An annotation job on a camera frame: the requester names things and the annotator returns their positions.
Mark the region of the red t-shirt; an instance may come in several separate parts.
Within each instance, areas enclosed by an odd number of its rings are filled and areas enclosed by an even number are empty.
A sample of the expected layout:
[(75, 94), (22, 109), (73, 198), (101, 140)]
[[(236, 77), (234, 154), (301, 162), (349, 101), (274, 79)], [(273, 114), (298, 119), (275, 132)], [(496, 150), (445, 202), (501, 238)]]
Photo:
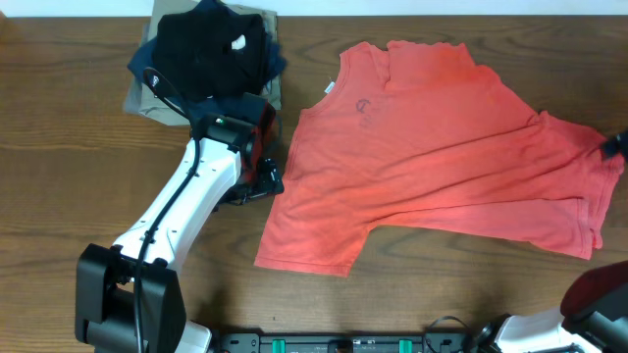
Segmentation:
[(382, 226), (589, 259), (624, 170), (602, 144), (531, 108), (464, 45), (360, 43), (300, 114), (255, 265), (345, 277)]

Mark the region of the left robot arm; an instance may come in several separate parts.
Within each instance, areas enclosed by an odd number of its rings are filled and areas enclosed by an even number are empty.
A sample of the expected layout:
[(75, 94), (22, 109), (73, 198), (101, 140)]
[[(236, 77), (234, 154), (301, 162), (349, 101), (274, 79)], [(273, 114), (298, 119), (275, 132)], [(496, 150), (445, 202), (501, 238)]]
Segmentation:
[(275, 109), (249, 93), (195, 117), (176, 171), (140, 219), (110, 247), (78, 258), (75, 337), (97, 352), (207, 352), (209, 328), (186, 315), (179, 273), (195, 238), (223, 203), (279, 194), (262, 154)]

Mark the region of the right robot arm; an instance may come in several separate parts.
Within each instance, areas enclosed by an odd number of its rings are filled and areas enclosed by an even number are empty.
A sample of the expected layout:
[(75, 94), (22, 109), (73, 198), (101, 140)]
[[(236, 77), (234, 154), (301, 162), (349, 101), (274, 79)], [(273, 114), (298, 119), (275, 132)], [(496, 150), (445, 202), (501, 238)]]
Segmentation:
[[(518, 205), (516, 230), (553, 252), (588, 259), (602, 243), (602, 222), (627, 163), (627, 134), (606, 138), (587, 127), (550, 129), (542, 152), (553, 165), (540, 197)], [(624, 352), (627, 264), (589, 270), (559, 306), (529, 316), (505, 315), (466, 342), (468, 352)]]

